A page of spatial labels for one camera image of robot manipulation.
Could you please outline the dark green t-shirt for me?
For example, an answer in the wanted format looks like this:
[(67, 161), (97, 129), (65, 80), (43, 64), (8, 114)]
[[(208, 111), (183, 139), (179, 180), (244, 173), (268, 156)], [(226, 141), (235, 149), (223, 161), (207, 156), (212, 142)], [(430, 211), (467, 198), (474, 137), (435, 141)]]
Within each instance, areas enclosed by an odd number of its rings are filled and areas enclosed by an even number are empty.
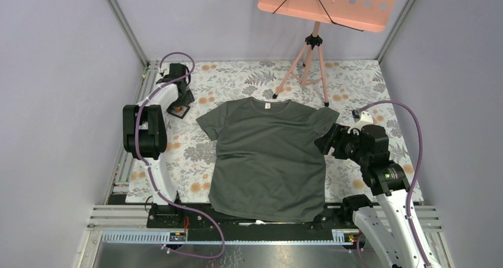
[(197, 118), (215, 142), (209, 202), (220, 213), (310, 222), (323, 210), (326, 162), (315, 140), (338, 120), (331, 108), (253, 97), (226, 101)]

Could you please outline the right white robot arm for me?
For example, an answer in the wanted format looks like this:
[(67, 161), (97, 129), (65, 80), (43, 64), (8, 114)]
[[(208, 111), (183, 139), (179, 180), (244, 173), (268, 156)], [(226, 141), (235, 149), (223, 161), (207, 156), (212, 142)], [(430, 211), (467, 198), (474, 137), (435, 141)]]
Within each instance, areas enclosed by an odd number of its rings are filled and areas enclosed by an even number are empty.
[(389, 138), (383, 127), (349, 127), (334, 124), (315, 145), (323, 154), (351, 160), (359, 167), (384, 212), (387, 225), (378, 218), (375, 206), (364, 194), (343, 199), (341, 222), (357, 227), (384, 267), (441, 267), (418, 221), (412, 192), (403, 168), (390, 159)]

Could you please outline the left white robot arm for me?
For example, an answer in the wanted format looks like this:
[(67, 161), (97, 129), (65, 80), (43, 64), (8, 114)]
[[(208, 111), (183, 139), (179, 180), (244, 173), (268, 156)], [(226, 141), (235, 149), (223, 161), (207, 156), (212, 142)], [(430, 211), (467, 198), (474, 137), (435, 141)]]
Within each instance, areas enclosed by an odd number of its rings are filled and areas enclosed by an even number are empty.
[(186, 65), (171, 63), (166, 74), (160, 73), (150, 94), (136, 104), (125, 105), (122, 110), (123, 147), (146, 173), (151, 186), (150, 200), (157, 206), (166, 206), (161, 219), (170, 227), (183, 222), (184, 212), (171, 205), (176, 202), (178, 192), (165, 167), (168, 123), (172, 118), (183, 119), (195, 101), (189, 88), (191, 79)]

